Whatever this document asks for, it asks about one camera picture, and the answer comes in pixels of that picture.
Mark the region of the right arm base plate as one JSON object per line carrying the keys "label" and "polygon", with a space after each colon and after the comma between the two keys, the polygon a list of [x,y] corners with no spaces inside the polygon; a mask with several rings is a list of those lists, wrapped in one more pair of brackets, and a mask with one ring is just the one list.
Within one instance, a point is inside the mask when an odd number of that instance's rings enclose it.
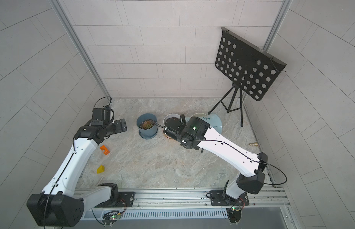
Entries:
{"label": "right arm base plate", "polygon": [[223,194],[223,190],[211,190],[206,194],[210,199],[212,206],[249,206],[250,202],[246,192],[242,193],[239,198],[234,199]]}

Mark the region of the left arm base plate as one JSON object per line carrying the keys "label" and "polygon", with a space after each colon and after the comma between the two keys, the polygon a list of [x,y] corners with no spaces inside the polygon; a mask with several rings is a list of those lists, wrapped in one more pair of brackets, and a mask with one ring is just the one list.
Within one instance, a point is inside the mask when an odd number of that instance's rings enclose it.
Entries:
{"label": "left arm base plate", "polygon": [[119,192],[118,198],[112,198],[96,206],[96,208],[131,208],[133,207],[135,192]]}

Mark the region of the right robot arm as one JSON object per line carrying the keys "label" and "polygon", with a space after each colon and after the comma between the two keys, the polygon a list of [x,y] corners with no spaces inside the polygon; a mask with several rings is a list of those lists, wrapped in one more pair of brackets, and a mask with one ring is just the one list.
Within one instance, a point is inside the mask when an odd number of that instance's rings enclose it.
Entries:
{"label": "right robot arm", "polygon": [[183,114],[180,118],[170,118],[165,122],[164,134],[186,149],[210,151],[239,171],[237,179],[225,185],[225,201],[237,200],[245,192],[256,195],[264,186],[263,171],[267,166],[268,156],[239,147],[205,120],[193,116],[187,121]]}

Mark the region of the light green watering can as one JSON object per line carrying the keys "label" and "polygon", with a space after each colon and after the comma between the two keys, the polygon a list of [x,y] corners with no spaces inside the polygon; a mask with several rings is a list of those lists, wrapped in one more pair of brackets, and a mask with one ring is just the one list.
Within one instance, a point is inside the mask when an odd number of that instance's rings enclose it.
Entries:
{"label": "light green watering can", "polygon": [[219,134],[223,131],[222,121],[217,114],[195,113],[193,116],[186,117],[186,121],[188,122],[192,117],[198,117],[209,123]]}

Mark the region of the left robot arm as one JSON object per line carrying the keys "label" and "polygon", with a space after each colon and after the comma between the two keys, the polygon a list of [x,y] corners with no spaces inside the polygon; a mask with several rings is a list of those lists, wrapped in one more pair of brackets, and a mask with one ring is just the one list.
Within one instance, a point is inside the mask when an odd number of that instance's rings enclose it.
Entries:
{"label": "left robot arm", "polygon": [[77,181],[86,164],[105,139],[127,131],[125,119],[114,120],[110,106],[94,108],[92,119],[73,137],[71,149],[51,181],[40,194],[32,194],[26,206],[40,227],[73,227],[84,212],[101,204],[118,204],[117,184],[104,183],[75,198]]}

